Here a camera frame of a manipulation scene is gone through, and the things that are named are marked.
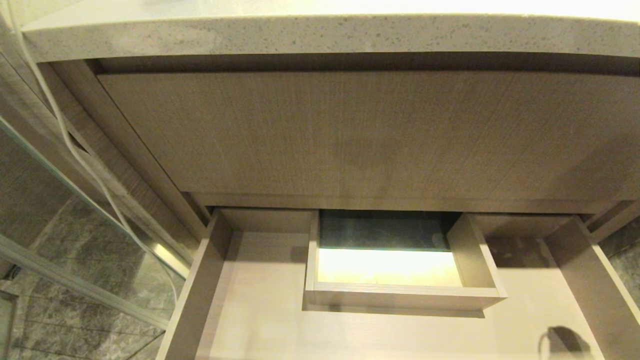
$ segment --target wooden drawer front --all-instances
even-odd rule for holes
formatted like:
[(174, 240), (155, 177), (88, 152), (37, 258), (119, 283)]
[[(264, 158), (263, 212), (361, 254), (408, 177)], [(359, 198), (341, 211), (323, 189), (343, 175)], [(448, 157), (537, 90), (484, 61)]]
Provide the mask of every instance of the wooden drawer front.
[(271, 207), (439, 200), (462, 211), (516, 211), (500, 210), (500, 201), (546, 200), (543, 212), (567, 212), (567, 202), (593, 213), (594, 202), (640, 196), (638, 78), (416, 71), (99, 79), (178, 188), (221, 201), (211, 205), (253, 196)]

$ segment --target glass panel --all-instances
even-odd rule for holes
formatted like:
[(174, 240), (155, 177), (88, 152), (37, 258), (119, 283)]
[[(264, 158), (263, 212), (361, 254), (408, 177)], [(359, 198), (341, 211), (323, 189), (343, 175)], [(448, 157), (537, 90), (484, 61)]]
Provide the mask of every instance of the glass panel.
[[(0, 234), (74, 276), (170, 318), (173, 291), (155, 258), (4, 131), (0, 174)], [(137, 233), (145, 243), (154, 243), (143, 231)], [(12, 265), (0, 260), (0, 277)], [(184, 281), (170, 274), (179, 293)]]
[(157, 352), (164, 333), (28, 270), (0, 289), (17, 296), (8, 359), (129, 359)]
[[(168, 320), (175, 305), (170, 281), (179, 293), (184, 280), (173, 272), (169, 279), (154, 257), (50, 170), (0, 130), (0, 234), (67, 274)], [(143, 242), (159, 246), (130, 225)], [(4, 312), (0, 318), (0, 336), (3, 327), (11, 334), (9, 359), (155, 358), (161, 329), (21, 271), (2, 250), (8, 251), (0, 249), (0, 290), (17, 296), (13, 321)]]
[(640, 218), (602, 240), (600, 247), (640, 307)]

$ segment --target countertop edge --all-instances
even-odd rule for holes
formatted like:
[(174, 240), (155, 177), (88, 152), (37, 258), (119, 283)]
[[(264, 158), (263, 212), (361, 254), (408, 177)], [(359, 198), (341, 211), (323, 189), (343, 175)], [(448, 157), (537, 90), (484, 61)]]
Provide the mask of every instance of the countertop edge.
[(37, 62), (194, 54), (500, 51), (640, 57), (640, 24), (526, 15), (313, 15), (27, 25)]

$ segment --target wood grain texture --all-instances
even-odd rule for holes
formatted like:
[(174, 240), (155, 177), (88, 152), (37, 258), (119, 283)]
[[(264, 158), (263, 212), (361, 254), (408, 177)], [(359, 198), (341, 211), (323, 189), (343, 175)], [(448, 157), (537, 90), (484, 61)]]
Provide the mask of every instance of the wood grain texture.
[(233, 230), (218, 210), (213, 213), (208, 232), (210, 235), (200, 242), (182, 287), (157, 360), (193, 359), (196, 356), (233, 235)]
[(51, 66), (39, 66), (61, 111), (65, 114), (69, 132), (86, 150), (81, 156), (105, 180), (123, 213), (187, 264), (191, 263), (200, 238), (194, 237), (184, 227), (140, 177), (136, 169), (78, 103)]
[(574, 217), (545, 242), (602, 354), (607, 359), (637, 358), (640, 311), (584, 224)]
[[(553, 260), (544, 269), (498, 268), (509, 298), (484, 318), (303, 311), (305, 264), (284, 259), (307, 243), (290, 234), (234, 237), (237, 256), (225, 260), (197, 360), (533, 360), (538, 340), (557, 326), (587, 344), (572, 356), (603, 359)], [(543, 359), (563, 355), (548, 348), (543, 341)]]
[[(99, 79), (185, 192), (583, 205), (640, 196), (636, 77), (413, 71)], [(488, 208), (475, 211), (510, 211)]]
[(474, 214), (476, 225), (486, 239), (542, 239), (571, 217), (561, 215)]
[(86, 61), (60, 61), (51, 63), (51, 66), (89, 116), (185, 227), (196, 238), (203, 238), (209, 214), (192, 206), (183, 197), (111, 100), (90, 65)]
[(491, 252), (476, 225), (474, 215), (463, 214), (447, 233), (447, 240), (456, 259), (462, 285), (469, 288), (495, 288), (499, 296), (506, 297)]
[(234, 231), (308, 234), (317, 210), (219, 208)]

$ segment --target bathroom vanity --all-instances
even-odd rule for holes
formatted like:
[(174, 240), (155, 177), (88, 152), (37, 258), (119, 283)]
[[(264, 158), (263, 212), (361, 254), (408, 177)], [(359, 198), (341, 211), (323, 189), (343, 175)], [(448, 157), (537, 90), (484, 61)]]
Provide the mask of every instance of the bathroom vanity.
[[(158, 359), (640, 354), (597, 245), (640, 216), (636, 2), (312, 3), (87, 0), (24, 28), (76, 140), (202, 239)], [(457, 215), (364, 249), (403, 235), (331, 211)]]

